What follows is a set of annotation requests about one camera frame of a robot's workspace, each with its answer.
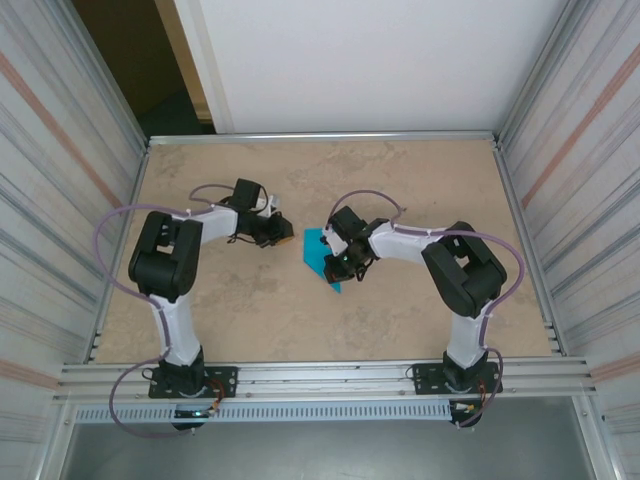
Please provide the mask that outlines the long aluminium mounting rail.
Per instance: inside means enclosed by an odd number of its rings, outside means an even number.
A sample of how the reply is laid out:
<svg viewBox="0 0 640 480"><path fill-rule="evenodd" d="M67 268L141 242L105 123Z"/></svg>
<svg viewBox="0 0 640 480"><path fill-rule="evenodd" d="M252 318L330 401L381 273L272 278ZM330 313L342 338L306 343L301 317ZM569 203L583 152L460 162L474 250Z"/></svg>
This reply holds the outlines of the long aluminium mounting rail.
<svg viewBox="0 0 640 480"><path fill-rule="evenodd" d="M391 400L415 395L412 360L239 363L236 402ZM53 395L57 404L104 404L124 364L69 365ZM576 357L507 357L504 397L594 395L587 363Z"/></svg>

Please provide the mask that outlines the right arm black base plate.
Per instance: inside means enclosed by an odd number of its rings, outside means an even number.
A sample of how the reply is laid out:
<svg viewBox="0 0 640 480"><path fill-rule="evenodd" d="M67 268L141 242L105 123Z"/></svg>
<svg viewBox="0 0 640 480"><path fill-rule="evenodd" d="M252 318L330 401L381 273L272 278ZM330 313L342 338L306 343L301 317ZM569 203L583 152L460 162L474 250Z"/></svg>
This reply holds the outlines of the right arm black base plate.
<svg viewBox="0 0 640 480"><path fill-rule="evenodd" d="M487 362L480 367L461 369L458 365L420 363L411 366L411 378L417 395L479 394L483 386L486 393L504 390L499 379L499 365Z"/></svg>

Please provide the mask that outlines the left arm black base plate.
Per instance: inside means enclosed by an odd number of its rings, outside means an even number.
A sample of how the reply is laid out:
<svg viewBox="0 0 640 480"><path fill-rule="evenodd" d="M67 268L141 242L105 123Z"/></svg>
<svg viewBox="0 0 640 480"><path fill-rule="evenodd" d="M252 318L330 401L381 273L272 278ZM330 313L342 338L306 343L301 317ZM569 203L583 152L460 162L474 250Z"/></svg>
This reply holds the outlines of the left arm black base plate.
<svg viewBox="0 0 640 480"><path fill-rule="evenodd" d="M186 368L170 371L154 368L150 377L148 397L151 399L215 399L236 396L236 367Z"/></svg>

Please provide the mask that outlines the aluminium table side rail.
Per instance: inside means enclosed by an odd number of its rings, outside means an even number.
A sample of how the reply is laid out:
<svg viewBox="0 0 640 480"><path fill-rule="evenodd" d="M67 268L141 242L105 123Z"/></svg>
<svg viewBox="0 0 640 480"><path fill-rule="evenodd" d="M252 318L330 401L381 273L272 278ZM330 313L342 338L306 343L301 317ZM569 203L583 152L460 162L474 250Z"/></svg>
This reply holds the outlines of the aluminium table side rail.
<svg viewBox="0 0 640 480"><path fill-rule="evenodd" d="M552 354L554 356L565 357L567 356L567 351L564 345L563 334L558 326L559 315L554 305L550 290L546 284L542 264L538 259L533 239L526 223L524 207L517 198L516 190L503 154L502 144L499 141L494 140L492 142L492 151L503 189L506 194L507 203L516 225L519 241L524 251L527 271L531 278L533 289L542 313L543 323L545 328L550 330L552 334L549 340Z"/></svg>
<svg viewBox="0 0 640 480"><path fill-rule="evenodd" d="M144 155L141 157L140 166L136 173L133 190L129 195L128 200L125 202L126 206L134 204L139 199L144 176L150 158L151 149L152 146L150 145L150 143L147 143ZM86 349L86 355L84 359L85 364L91 364L96 361L96 357L102 343L104 328L107 323L110 303L113 298L114 291L116 290L110 278L117 277L117 273L121 265L121 260L124 255L128 234L132 224L131 212L127 211L123 214L118 214L118 217L120 218L120 223L117 243L114 247L114 253L111 255L108 261L105 261L105 258L102 257L98 251L98 248L100 246L99 240L92 240L92 253L94 254L94 258L96 259L97 267L103 274L103 293L100 297L100 302L96 313L95 325L90 337L90 342L88 343Z"/></svg>

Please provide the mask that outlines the aluminium table edge rail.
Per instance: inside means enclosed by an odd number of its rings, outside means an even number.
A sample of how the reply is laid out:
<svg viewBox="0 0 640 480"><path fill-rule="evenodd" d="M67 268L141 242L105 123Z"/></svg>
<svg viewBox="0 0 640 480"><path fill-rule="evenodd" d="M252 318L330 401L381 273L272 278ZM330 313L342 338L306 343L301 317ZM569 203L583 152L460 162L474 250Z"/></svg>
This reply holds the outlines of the aluminium table edge rail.
<svg viewBox="0 0 640 480"><path fill-rule="evenodd" d="M394 132L320 132L320 133L253 133L215 135L151 136L150 146L156 145L210 145L210 144L262 144L262 143L323 143L366 141L490 141L491 131L394 131Z"/></svg>

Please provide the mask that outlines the blue paper sheet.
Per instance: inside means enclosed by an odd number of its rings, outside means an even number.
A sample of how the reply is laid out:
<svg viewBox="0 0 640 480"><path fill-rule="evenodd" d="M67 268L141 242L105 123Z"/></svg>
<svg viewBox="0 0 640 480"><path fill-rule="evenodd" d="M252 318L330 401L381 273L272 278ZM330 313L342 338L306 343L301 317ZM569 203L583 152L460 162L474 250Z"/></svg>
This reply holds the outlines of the blue paper sheet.
<svg viewBox="0 0 640 480"><path fill-rule="evenodd" d="M308 228L304 230L303 237L303 261L325 284L329 285L336 293L342 289L339 283L330 283L324 275L325 257L331 256L331 249L321 241L323 230L321 228Z"/></svg>

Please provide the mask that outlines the beige door frame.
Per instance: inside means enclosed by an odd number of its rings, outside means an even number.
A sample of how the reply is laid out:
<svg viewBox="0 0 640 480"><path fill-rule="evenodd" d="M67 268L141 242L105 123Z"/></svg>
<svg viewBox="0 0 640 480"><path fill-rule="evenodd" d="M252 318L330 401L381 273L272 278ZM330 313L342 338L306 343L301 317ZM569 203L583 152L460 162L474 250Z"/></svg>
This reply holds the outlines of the beige door frame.
<svg viewBox="0 0 640 480"><path fill-rule="evenodd" d="M205 134L215 134L213 117L206 102L195 62L182 27L175 0L154 0L166 36L186 87L195 116Z"/></svg>

